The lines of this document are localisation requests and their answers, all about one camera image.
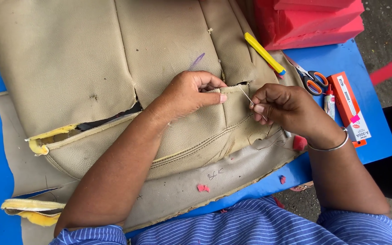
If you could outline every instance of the glue tube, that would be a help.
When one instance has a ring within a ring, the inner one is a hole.
[[[335,120],[335,96],[330,84],[326,91],[326,96],[324,97],[324,111]]]

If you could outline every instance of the shirt sleeve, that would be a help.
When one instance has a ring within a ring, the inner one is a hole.
[[[392,245],[392,220],[386,215],[326,210],[317,224],[349,245]]]
[[[122,227],[106,225],[76,231],[63,229],[49,245],[126,245]]]

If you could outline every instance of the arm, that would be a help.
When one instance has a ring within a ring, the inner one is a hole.
[[[252,98],[261,124],[276,122],[305,137],[317,149],[339,146],[346,134],[304,89],[266,84]],[[353,144],[321,152],[309,149],[312,176],[322,207],[368,214],[388,214],[389,205],[356,155]]]
[[[58,219],[63,228],[123,222],[129,215],[169,123],[202,106],[226,101],[220,93],[201,93],[226,87],[205,71],[182,72],[142,111],[81,179]]]

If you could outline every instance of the red cap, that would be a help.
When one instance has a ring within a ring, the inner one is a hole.
[[[334,91],[332,91],[332,86],[329,84],[328,90],[326,91],[326,95],[334,95]]]

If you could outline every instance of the scissors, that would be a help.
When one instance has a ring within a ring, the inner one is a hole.
[[[314,96],[321,95],[323,93],[321,88],[326,88],[329,85],[329,82],[326,77],[318,71],[304,70],[302,66],[294,62],[293,59],[288,57],[286,54],[284,55],[288,59],[288,61],[296,67],[297,71],[302,76],[302,82],[305,86],[305,89]]]

